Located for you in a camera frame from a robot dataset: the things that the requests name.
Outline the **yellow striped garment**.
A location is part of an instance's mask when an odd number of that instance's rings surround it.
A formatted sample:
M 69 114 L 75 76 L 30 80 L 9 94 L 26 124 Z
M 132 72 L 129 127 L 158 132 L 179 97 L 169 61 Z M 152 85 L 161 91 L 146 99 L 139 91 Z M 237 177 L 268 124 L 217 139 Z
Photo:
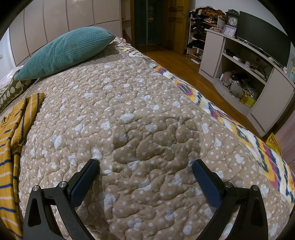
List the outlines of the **yellow striped garment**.
M 22 147 L 44 98 L 38 92 L 21 99 L 1 120 L 1 220 L 13 239 L 22 239 L 18 208 Z

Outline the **cluttered clothes rack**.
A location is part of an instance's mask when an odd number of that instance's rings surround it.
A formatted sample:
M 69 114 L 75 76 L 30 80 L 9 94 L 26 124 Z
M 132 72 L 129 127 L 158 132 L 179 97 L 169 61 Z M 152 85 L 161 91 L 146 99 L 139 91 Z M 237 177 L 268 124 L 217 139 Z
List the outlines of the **cluttered clothes rack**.
M 206 30 L 222 32 L 226 14 L 211 6 L 197 7 L 189 12 L 190 25 L 188 30 L 187 57 L 200 64 L 206 43 Z

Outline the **colourful ikat blanket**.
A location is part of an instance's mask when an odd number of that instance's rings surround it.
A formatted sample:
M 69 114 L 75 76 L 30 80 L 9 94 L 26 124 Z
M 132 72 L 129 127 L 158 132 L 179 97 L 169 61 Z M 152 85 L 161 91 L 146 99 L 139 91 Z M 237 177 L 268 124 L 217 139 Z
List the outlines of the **colourful ikat blanket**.
M 185 80 L 174 75 L 150 57 L 144 55 L 130 44 L 118 37 L 110 45 L 118 46 L 130 57 L 145 57 L 148 65 L 158 74 L 163 75 L 176 85 L 190 100 L 207 112 L 214 120 L 219 121 L 229 129 L 254 156 L 262 173 L 279 191 L 284 200 L 289 203 L 290 210 L 294 208 L 294 173 L 289 165 L 274 150 L 266 145 L 260 138 L 247 130 L 242 124 L 230 117 L 213 102 L 206 99 L 196 88 Z

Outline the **yellow package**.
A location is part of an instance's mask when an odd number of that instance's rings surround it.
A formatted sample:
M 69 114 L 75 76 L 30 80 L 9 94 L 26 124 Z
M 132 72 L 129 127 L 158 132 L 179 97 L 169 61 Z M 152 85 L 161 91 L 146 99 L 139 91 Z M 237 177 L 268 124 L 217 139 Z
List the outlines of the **yellow package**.
M 282 148 L 280 147 L 280 144 L 273 133 L 268 136 L 266 145 L 275 151 L 280 157 L 282 157 Z

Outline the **beige dotted quilt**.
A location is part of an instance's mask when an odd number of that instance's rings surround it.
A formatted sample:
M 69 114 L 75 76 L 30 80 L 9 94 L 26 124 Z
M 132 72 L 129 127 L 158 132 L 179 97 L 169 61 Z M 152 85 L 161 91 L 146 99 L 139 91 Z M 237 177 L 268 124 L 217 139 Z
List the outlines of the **beige dotted quilt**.
M 21 212 L 34 185 L 56 186 L 95 159 L 100 175 L 77 208 L 95 239 L 195 239 L 214 214 L 192 173 L 201 159 L 235 187 L 259 187 L 268 237 L 278 238 L 294 204 L 263 174 L 244 134 L 151 64 L 109 45 L 23 94 L 45 99 L 22 148 Z

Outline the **olive patterned pillow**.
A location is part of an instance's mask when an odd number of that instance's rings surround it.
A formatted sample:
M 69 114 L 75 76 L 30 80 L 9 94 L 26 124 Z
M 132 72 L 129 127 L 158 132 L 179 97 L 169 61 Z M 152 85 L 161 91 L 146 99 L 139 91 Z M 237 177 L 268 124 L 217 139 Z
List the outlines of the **olive patterned pillow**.
M 1 88 L 1 112 L 19 95 L 25 92 L 35 80 L 16 80 L 16 75 L 20 71 L 20 68 L 17 67 L 17 70 L 12 70 L 8 74 L 6 79 L 9 82 Z

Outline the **white TV cabinet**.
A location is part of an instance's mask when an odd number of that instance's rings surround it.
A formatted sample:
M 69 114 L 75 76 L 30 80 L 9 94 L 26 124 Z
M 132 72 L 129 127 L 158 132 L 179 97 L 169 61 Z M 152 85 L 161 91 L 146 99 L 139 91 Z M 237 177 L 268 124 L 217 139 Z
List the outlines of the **white TV cabinet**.
M 283 124 L 294 103 L 294 83 L 250 45 L 207 30 L 199 74 L 241 114 L 259 136 Z

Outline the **teal ribbed pillow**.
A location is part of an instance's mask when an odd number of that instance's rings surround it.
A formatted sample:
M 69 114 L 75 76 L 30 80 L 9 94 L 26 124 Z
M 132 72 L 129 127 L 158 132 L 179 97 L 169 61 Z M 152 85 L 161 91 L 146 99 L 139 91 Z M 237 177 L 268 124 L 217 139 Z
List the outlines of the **teal ribbed pillow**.
M 71 30 L 39 49 L 16 74 L 15 80 L 33 80 L 70 68 L 104 50 L 115 36 L 101 27 Z

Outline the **black television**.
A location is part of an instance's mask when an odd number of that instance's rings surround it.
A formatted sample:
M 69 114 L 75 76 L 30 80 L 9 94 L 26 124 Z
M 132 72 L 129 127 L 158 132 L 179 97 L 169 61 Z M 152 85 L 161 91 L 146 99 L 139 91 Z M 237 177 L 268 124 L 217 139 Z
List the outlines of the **black television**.
M 240 11 L 238 38 L 262 49 L 281 66 L 287 66 L 291 50 L 289 37 L 270 23 Z

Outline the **purple square clock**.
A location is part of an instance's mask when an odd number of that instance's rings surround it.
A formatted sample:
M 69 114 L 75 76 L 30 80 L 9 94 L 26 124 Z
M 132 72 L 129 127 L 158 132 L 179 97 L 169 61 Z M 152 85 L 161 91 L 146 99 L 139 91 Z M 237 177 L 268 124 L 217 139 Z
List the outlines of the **purple square clock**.
M 228 37 L 234 37 L 236 30 L 237 30 L 236 27 L 233 27 L 231 25 L 224 25 L 222 34 L 224 34 L 224 35 L 226 35 Z

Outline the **white wardrobe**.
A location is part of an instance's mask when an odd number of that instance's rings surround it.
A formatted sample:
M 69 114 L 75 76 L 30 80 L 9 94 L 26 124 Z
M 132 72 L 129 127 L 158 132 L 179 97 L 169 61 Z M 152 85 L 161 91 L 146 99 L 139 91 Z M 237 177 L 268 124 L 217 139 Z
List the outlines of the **white wardrobe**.
M 97 26 L 122 36 L 121 2 L 109 0 L 32 1 L 9 27 L 16 66 L 25 64 L 41 47 L 66 32 Z

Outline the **dark mantel clock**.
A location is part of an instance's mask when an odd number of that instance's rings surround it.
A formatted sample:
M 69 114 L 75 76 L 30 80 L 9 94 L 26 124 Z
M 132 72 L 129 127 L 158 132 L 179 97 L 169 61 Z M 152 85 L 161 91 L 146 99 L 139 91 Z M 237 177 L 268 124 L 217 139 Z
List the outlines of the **dark mantel clock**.
M 240 12 L 239 11 L 236 11 L 234 9 L 229 9 L 226 12 L 226 20 L 225 20 L 226 25 L 229 25 L 234 28 L 238 28 L 239 21 L 240 21 Z

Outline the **wooden door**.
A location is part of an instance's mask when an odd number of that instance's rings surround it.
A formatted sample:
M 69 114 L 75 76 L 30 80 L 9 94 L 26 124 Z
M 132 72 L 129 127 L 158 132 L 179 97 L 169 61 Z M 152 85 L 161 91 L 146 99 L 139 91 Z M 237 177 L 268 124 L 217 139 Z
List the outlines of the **wooden door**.
M 187 39 L 187 24 L 190 1 L 168 1 L 167 47 L 179 54 L 184 54 Z

